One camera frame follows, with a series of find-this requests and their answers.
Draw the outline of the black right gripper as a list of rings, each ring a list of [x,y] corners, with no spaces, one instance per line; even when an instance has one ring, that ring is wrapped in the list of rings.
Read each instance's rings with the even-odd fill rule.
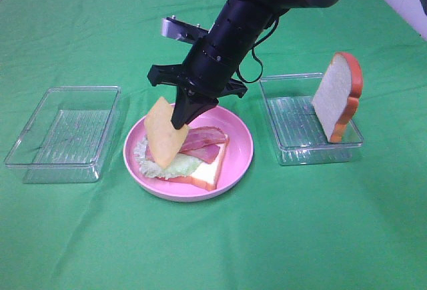
[[[216,98],[246,94],[247,87],[232,75],[247,52],[245,39],[200,38],[181,64],[151,66],[147,78],[153,86],[178,86],[171,117],[175,129],[216,107]]]

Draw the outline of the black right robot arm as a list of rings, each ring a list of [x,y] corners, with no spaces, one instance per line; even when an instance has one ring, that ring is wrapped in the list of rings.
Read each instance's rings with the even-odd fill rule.
[[[214,108],[220,97],[244,96],[248,82],[240,73],[240,63],[276,30],[283,14],[293,8],[330,7],[337,1],[227,0],[208,30],[165,18],[163,35],[191,45],[182,63],[154,65],[147,76],[152,85],[176,87],[172,125],[180,129],[191,123]]]

